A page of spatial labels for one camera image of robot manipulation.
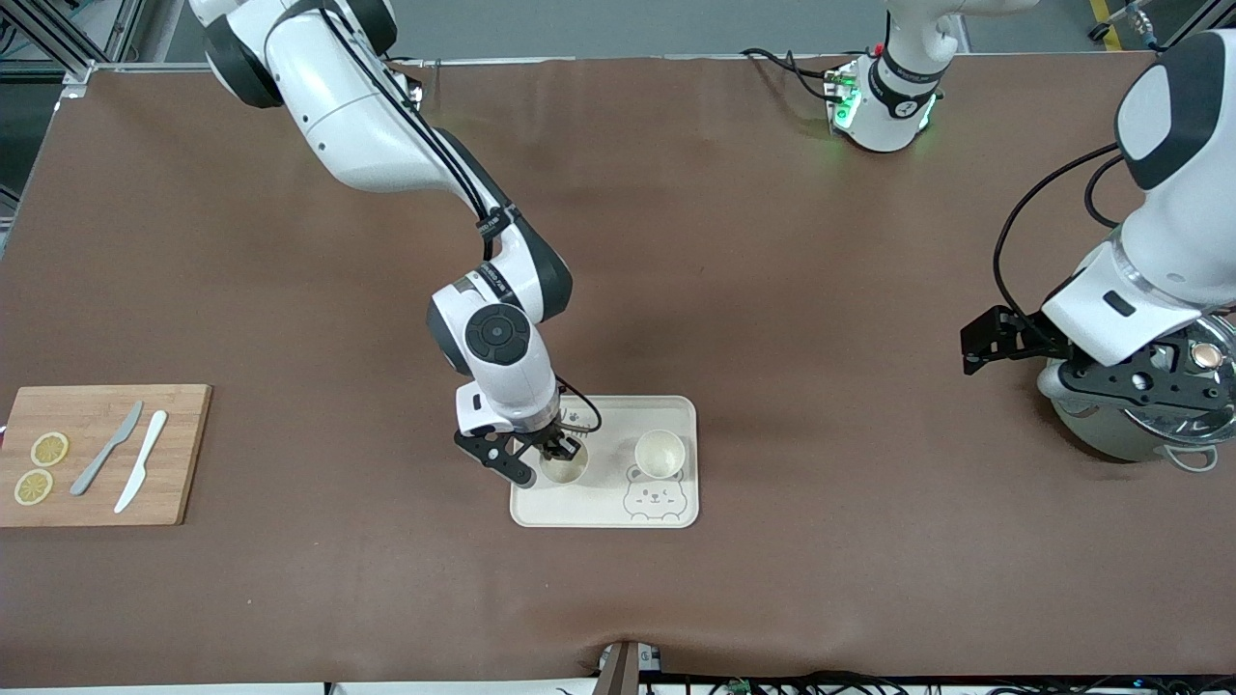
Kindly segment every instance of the gray floor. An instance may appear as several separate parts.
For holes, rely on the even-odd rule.
[[[1109,0],[1107,6],[1116,10],[1122,5],[1120,0]],[[1161,43],[1166,43],[1178,28],[1184,26],[1194,11],[1200,6],[1195,1],[1180,0],[1154,0],[1146,6],[1146,16],[1154,25],[1154,33]],[[1141,37],[1133,31],[1128,22],[1116,23],[1116,35],[1120,36],[1120,45],[1126,49],[1142,48]]]
[[[25,188],[59,95],[59,84],[0,84],[0,184]]]
[[[616,58],[737,53],[751,46],[838,53],[884,36],[874,0],[393,0],[392,56],[424,59]],[[1041,0],[1021,16],[967,20],[976,52],[1095,51],[1086,0]],[[201,28],[182,12],[167,59],[201,59]]]

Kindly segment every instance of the lemon slice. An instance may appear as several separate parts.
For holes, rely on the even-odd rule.
[[[17,486],[12,488],[12,498],[23,507],[37,505],[52,493],[52,474],[43,469],[26,471],[17,479]]]
[[[54,466],[69,453],[69,438],[58,432],[48,432],[30,448],[30,460],[36,466]]]

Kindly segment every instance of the green led light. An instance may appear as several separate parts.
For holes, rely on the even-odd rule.
[[[837,127],[847,129],[854,122],[854,113],[858,111],[859,103],[861,101],[861,94],[858,89],[854,89],[849,95],[837,105]]]
[[[932,94],[931,99],[927,100],[927,105],[923,106],[923,117],[918,121],[918,130],[927,127],[927,120],[931,117],[931,108],[936,105],[936,95]]]

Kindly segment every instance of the bear face print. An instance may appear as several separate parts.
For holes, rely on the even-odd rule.
[[[627,470],[627,496],[623,508],[632,519],[680,519],[687,511],[687,496],[682,490],[682,471],[671,477],[658,480],[649,477],[639,466]]]

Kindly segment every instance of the knife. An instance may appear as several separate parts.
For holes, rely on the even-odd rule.
[[[142,441],[142,450],[137,454],[137,463],[133,464],[133,472],[129,474],[129,482],[125,484],[125,491],[120,493],[120,500],[116,501],[116,508],[112,510],[115,513],[125,511],[125,507],[133,501],[133,496],[141,490],[142,482],[146,481],[146,459],[151,455],[151,449],[154,448],[154,440],[158,439],[158,434],[163,432],[163,423],[167,422],[167,411],[154,411],[151,416],[151,424],[146,428],[146,440]]]
[[[103,451],[99,451],[99,455],[94,458],[94,461],[91,461],[90,465],[82,471],[82,475],[73,481],[73,487],[69,488],[69,495],[85,493],[87,488],[90,487],[90,484],[94,482],[94,476],[99,475],[99,469],[103,467],[103,463],[111,455],[111,450],[119,446],[124,440],[129,439],[129,435],[133,433],[133,428],[137,427],[137,418],[141,416],[142,402],[138,401],[133,403],[133,409],[129,411],[129,416],[125,417],[125,422],[120,423],[120,429],[116,430],[116,434],[112,434],[111,440],[103,446]]]

